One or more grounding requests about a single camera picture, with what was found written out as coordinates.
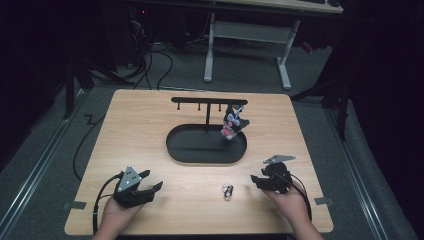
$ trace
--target black cable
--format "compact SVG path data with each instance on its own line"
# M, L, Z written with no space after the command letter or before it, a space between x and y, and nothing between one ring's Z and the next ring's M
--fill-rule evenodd
M159 79L159 81L156 85L157 90L159 90L160 83L166 77L166 75L168 75L168 73L171 71L172 67L174 66L174 61L172 60L172 58L168 54L165 54L165 53L162 53L162 52L153 52L153 53L162 54L162 55L166 56L167 58L169 58L169 60L171 61L171 66L169 67L168 71L166 71L166 73Z
M93 131L93 129L101 122L101 121L103 121L103 119L105 118L105 116L103 116L103 117L101 117L96 123L94 123L93 124L93 126L91 126L91 128L90 128L90 130L88 130L88 132L85 134L85 136L82 138L82 140L81 140L81 142L79 143L79 145L78 145L78 147L77 147L77 150L75 151L75 154L74 154L74 159L73 159L73 161L72 161L72 168L73 168L73 170L74 170L74 174L75 174L75 177L77 177L78 178L78 180L79 181L81 181L82 180L82 178L78 175L78 173L77 173L77 169L76 169L76 159L77 159L77 155L78 155L78 152L79 152L79 150L81 149L81 146L82 146L82 144L84 143L84 141L87 139L87 137L88 137L88 135L91 133L91 131Z
M150 71L150 68L152 67L152 51L151 50L152 50L152 48L150 47L150 50L149 50L149 56L150 56L149 67L148 68L144 68L144 74L143 74L143 76L141 76L140 79L137 81L137 83L134 84L133 89L136 89L137 86L138 86L138 84L140 84L141 80L143 80L143 78L146 77L147 85L149 86L149 89L152 90L152 86L151 86L150 81L149 81L149 78L147 76L147 73Z
M96 199L96 203L94 204L94 209L93 209L93 234L96 234L97 230L98 230L98 226L97 226L97 215L99 213L99 201L102 198L102 193L105 190L106 186L112 182L115 179L121 179L124 176L124 172L120 172L119 174L111 177L109 180L106 181L106 183L103 185L102 189L100 189L99 194L97 195L97 199Z

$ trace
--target table top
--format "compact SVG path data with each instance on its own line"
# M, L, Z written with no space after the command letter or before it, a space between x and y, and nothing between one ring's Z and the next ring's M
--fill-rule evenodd
M343 8L333 7L327 1L324 4L311 3L300 0L215 0L222 3L256 5L262 7L285 8L301 11L312 11L321 13L342 13Z
M246 99L241 117L250 125L244 156L233 164L180 163L170 157L166 137L181 124L204 124L206 106L171 102L172 97ZM222 124L225 114L211 106L210 124ZM127 235L254 234L290 233L292 229L274 203L252 182L250 175L264 177L263 161L273 155L294 155L285 162L288 170L305 185L311 202L313 223L320 232L330 232L333 223L323 197L290 98L284 94L220 93L118 90L93 149L75 201L85 209L71 209L65 226L69 235L92 234L92 211L97 194L112 176L131 165L137 172L150 170L139 190L163 181L153 202L125 230ZM116 182L105 189L112 194ZM234 191L224 199L222 186ZM99 222L105 204L100 201Z

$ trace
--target black tape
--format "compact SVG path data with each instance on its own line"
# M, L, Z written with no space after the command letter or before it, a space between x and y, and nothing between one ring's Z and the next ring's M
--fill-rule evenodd
M69 210L69 209L81 209L81 210L83 210L85 208L85 205L87 205L87 203L85 203L85 202L78 202L78 201L68 202L68 201L66 201L65 204L63 204L63 209L65 209L65 210Z
M327 206L331 206L334 205L334 201L331 198L326 198L326 197L322 197L322 198L315 198L315 203L317 205L322 205L322 204L326 204Z

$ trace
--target white desk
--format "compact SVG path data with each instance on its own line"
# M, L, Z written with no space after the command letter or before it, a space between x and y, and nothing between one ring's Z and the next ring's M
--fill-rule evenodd
M296 11L314 11L320 13L342 13L341 7L333 7L325 4L310 3L298 0L215 0L216 2L247 4L263 7L285 8ZM300 20L294 21L291 27L274 27L237 22L215 21L215 14L211 14L209 30L209 48L206 56L204 81L212 81L213 72L213 46L214 38L233 38L250 41L272 42L285 44L284 51L277 57L277 66L280 71L281 81L286 90L291 89L291 83L287 74L286 61L293 45L294 38L300 24Z

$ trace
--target robotic hand controller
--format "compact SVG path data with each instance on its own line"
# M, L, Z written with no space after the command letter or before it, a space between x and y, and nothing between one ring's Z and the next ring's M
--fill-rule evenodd
M283 163L285 160L294 159L293 156L276 155L264 161L268 164L265 168L261 169L262 174L268 178L259 178L250 175L252 181L256 183L256 187L268 190L278 191L279 193L286 193L288 188L293 184L290 171L287 170L286 165Z
M131 167L128 166L125 170L124 175L120 178L116 184L113 198L119 205L130 208L152 202L155 197L155 193L162 188L163 182L154 185L151 189L138 191L143 178L149 176L150 170L146 170L140 174Z

